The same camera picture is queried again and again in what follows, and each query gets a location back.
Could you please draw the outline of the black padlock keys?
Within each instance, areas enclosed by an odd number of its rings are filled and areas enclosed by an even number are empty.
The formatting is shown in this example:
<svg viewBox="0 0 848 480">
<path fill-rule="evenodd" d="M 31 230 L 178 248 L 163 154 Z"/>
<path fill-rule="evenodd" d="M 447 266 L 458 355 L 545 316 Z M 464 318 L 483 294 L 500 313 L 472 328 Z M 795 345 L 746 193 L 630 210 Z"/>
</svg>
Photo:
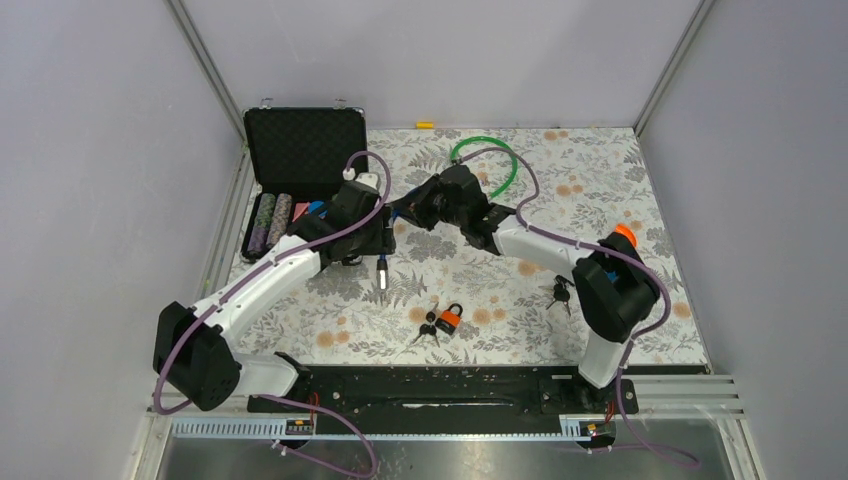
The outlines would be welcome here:
<svg viewBox="0 0 848 480">
<path fill-rule="evenodd" d="M 571 287 L 574 287 L 574 283 L 572 280 L 569 280 L 562 275 L 556 275 L 554 278 L 554 286 L 552 289 L 552 300 L 546 306 L 546 310 L 550 310 L 555 304 L 561 304 L 565 309 L 567 317 L 571 318 Z"/>
</svg>

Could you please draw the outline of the orange black padlock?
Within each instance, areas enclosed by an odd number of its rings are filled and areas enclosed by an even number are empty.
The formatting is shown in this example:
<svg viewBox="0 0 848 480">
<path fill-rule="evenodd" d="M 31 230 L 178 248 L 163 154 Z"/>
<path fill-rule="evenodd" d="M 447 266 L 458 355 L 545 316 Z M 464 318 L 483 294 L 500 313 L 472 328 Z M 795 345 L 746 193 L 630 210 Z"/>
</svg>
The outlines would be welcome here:
<svg viewBox="0 0 848 480">
<path fill-rule="evenodd" d="M 453 336 L 461 323 L 463 311 L 464 308 L 459 303 L 450 304 L 436 319 L 435 327 L 447 335 Z"/>
</svg>

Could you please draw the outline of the blue cable lock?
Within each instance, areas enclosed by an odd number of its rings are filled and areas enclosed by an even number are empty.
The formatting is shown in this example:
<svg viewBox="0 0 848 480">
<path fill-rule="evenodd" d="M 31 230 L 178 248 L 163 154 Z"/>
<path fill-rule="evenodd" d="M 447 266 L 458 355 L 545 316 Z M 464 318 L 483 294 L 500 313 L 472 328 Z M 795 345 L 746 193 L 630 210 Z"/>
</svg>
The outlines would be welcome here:
<svg viewBox="0 0 848 480">
<path fill-rule="evenodd" d="M 394 233 L 396 221 L 402 219 L 412 226 L 420 227 L 420 223 L 415 217 L 415 207 L 413 205 L 413 200 L 418 194 L 418 190 L 419 188 L 415 187 L 403 197 L 389 202 L 381 209 L 381 213 L 376 217 L 378 226 L 376 273 L 378 292 L 381 296 L 384 296 L 388 290 L 388 259 L 397 249 L 397 241 Z"/>
</svg>

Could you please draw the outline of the green cable lock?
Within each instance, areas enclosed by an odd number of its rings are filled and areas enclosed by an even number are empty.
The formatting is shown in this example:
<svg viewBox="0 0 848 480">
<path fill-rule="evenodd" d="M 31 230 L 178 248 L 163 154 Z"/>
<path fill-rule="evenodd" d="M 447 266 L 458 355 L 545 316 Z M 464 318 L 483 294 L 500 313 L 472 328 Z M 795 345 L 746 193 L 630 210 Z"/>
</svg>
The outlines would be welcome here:
<svg viewBox="0 0 848 480">
<path fill-rule="evenodd" d="M 481 149 L 496 147 L 497 151 L 486 152 L 475 157 L 470 168 L 487 195 L 494 199 L 505 193 L 518 174 L 519 162 L 500 149 L 513 151 L 506 142 L 490 136 L 477 135 L 460 140 L 450 151 L 450 162 L 459 163 L 465 156 Z"/>
</svg>

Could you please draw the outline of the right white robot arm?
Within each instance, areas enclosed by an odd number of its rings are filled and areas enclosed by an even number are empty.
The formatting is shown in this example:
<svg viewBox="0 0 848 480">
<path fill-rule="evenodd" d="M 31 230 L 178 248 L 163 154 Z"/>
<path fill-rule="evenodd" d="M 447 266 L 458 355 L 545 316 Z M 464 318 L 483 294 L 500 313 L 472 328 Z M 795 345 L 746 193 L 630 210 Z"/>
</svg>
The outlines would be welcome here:
<svg viewBox="0 0 848 480">
<path fill-rule="evenodd" d="M 491 202 L 464 165 L 430 177 L 393 204 L 407 222 L 431 230 L 457 227 L 472 247 L 543 266 L 573 286 L 590 334 L 578 364 L 582 380 L 602 389 L 613 382 L 633 329 L 645 320 L 661 290 L 631 239 L 613 232 L 598 244 L 565 241 Z"/>
</svg>

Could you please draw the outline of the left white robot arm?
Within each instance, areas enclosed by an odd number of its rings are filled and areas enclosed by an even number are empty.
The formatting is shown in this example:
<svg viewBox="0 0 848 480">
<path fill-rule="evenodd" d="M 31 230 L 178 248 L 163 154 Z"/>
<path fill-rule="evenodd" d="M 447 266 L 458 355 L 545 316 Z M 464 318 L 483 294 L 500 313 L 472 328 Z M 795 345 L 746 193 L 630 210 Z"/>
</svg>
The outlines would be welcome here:
<svg viewBox="0 0 848 480">
<path fill-rule="evenodd" d="M 385 237 L 390 187 L 390 179 L 346 170 L 324 216 L 300 217 L 259 261 L 212 295 L 164 307 L 153 353 L 155 411 L 169 415 L 189 405 L 210 411 L 233 395 L 286 396 L 301 375 L 294 360 L 235 349 L 283 295 L 333 263 L 371 254 Z"/>
</svg>

